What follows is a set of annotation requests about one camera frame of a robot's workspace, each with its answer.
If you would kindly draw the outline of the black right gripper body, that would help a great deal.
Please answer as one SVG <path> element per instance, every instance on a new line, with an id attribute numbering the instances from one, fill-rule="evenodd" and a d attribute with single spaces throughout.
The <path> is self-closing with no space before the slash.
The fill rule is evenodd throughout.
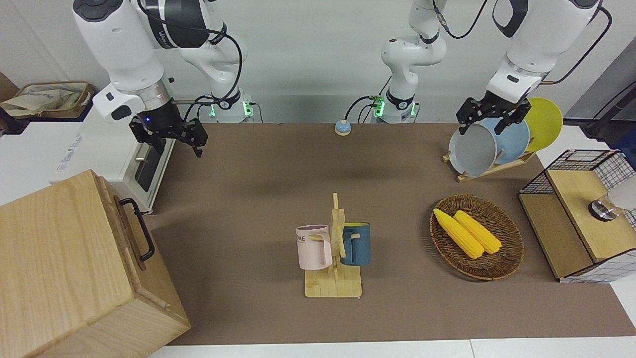
<path id="1" fill-rule="evenodd" d="M 197 118 L 186 121 L 175 104 L 171 101 L 153 110 L 135 115 L 129 127 L 139 143 L 145 143 L 148 137 L 175 139 L 190 146 L 190 136 L 193 132 L 205 132 L 205 144 L 208 140 L 207 132 Z"/>

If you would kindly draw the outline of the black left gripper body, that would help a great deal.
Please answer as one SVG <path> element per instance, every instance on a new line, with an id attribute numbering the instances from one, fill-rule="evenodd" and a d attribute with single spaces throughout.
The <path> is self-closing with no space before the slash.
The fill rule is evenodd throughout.
<path id="1" fill-rule="evenodd" d="M 505 125 L 520 124 L 532 108 L 528 99 L 511 103 L 486 91 L 484 97 L 477 100 L 468 97 L 456 113 L 460 125 L 471 125 L 485 118 L 500 118 Z"/>

